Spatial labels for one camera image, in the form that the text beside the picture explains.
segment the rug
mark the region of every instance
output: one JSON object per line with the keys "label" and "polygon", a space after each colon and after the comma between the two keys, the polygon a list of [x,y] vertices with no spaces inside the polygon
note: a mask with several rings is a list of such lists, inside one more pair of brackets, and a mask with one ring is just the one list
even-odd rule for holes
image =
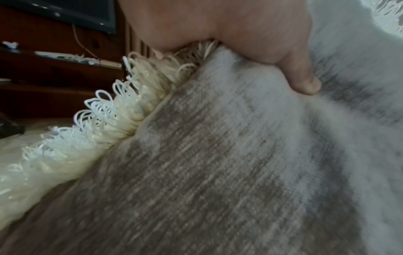
{"label": "rug", "polygon": [[403,42],[310,7],[320,94],[220,47],[0,254],[403,254]]}

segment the electronic device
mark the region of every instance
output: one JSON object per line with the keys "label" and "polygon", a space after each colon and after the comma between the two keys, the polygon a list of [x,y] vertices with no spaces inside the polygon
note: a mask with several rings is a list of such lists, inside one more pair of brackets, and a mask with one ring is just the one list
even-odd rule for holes
{"label": "electronic device", "polygon": [[0,0],[0,4],[116,34],[114,0]]}

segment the black television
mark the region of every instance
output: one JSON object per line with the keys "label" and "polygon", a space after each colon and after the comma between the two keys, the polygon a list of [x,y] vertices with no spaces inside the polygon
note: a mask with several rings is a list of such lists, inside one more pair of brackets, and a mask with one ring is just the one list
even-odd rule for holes
{"label": "black television", "polygon": [[0,0],[0,3],[77,26],[116,34],[114,0]]}

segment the skin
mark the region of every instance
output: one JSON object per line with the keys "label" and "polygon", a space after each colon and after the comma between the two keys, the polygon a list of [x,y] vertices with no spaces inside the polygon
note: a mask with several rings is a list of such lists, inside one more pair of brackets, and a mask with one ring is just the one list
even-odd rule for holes
{"label": "skin", "polygon": [[217,39],[265,64],[276,64],[291,88],[321,88],[309,59],[311,15],[306,0],[119,0],[136,34],[161,53]]}

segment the tv screen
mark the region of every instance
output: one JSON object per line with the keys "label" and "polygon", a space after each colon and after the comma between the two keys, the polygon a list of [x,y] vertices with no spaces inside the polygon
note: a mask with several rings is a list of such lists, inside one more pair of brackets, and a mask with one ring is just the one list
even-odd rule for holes
{"label": "tv screen", "polygon": [[114,0],[0,0],[0,3],[77,26],[116,34]]}

